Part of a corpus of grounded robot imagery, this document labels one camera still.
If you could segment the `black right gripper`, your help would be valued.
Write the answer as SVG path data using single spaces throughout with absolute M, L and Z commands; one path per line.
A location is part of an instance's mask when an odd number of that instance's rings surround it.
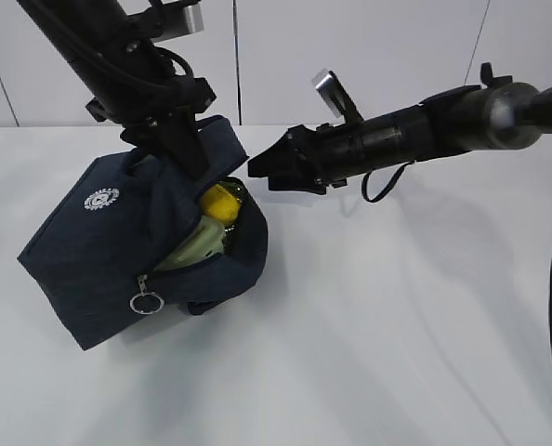
M 290 127 L 272 146 L 248 161 L 248 176 L 267 177 L 271 191 L 325 195 L 328 187 L 346 187 L 345 178 L 335 179 L 326 173 L 320 154 L 322 131 L 330 128 L 328 124 L 316 130 L 304 125 Z

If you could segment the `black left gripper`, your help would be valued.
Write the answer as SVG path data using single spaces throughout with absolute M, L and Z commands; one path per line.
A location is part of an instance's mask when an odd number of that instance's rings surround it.
M 94 76 L 85 84 L 94 96 L 86 109 L 96 121 L 122 126 L 127 142 L 164 151 L 193 180 L 206 173 L 209 161 L 195 116 L 217 96 L 205 78 L 173 76 L 157 84 Z

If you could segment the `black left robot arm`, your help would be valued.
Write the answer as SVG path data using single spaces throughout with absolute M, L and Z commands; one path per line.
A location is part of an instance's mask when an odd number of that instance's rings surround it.
M 163 41 L 201 31 L 198 1 L 152 1 L 128 14 L 117 1 L 22 1 L 20 7 L 92 93 L 97 122 L 119 124 L 122 140 L 193 179 L 209 168 L 196 115 L 216 95 Z

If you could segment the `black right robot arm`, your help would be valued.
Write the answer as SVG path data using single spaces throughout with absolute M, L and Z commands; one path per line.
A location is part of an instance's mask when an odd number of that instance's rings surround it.
M 272 191 L 324 195 L 351 177 L 467 154 L 519 151 L 552 134 L 552 87 L 540 91 L 480 67 L 480 82 L 425 98 L 413 106 L 364 118 L 336 74 L 312 80 L 340 125 L 288 128 L 273 145 L 249 160 L 249 177 L 265 178 Z

